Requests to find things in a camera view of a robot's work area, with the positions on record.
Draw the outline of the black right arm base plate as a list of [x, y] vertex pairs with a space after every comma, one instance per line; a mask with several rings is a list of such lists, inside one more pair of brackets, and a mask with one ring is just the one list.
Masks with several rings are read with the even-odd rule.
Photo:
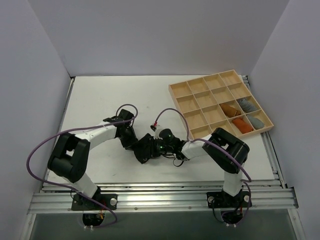
[[207, 205], [209, 208], [214, 209], [231, 209], [231, 208], [246, 208], [252, 207], [252, 201], [249, 200], [248, 191], [240, 191], [236, 196], [231, 196], [222, 191], [207, 192]]

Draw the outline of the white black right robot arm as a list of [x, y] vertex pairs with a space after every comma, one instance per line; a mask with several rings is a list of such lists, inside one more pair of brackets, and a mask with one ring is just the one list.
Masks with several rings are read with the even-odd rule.
[[234, 206], [240, 201], [242, 176], [251, 181], [244, 170], [244, 164], [250, 152], [249, 146], [225, 129], [218, 127], [204, 138], [186, 141], [175, 137], [169, 128], [151, 125], [154, 139], [159, 141], [156, 153], [174, 155], [181, 161], [189, 161], [199, 157], [211, 157], [224, 171], [222, 200], [227, 206]]

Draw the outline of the black pinstriped underwear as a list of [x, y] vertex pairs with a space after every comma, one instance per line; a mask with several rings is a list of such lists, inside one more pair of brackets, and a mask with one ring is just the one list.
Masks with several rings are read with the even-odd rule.
[[160, 151], [157, 149], [156, 140], [149, 133], [134, 143], [131, 148], [135, 158], [141, 164], [145, 164], [149, 159], [156, 159], [161, 156]]

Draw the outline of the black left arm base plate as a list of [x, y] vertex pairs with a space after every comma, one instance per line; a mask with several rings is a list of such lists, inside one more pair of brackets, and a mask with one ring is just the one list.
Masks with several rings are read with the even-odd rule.
[[94, 201], [91, 198], [84, 197], [80, 194], [73, 196], [71, 210], [72, 211], [95, 211], [102, 210], [102, 205], [110, 210], [116, 210], [118, 203], [118, 195], [115, 193], [101, 194]]

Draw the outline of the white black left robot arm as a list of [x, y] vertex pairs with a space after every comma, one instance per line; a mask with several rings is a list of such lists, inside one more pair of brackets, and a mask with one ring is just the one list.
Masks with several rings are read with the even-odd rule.
[[121, 109], [118, 114], [102, 120], [95, 128], [70, 132], [59, 136], [48, 160], [48, 168], [57, 176], [67, 180], [77, 192], [82, 193], [83, 204], [90, 210], [100, 206], [98, 186], [86, 174], [90, 150], [113, 139], [119, 139], [126, 150], [138, 142], [133, 122], [136, 115]]

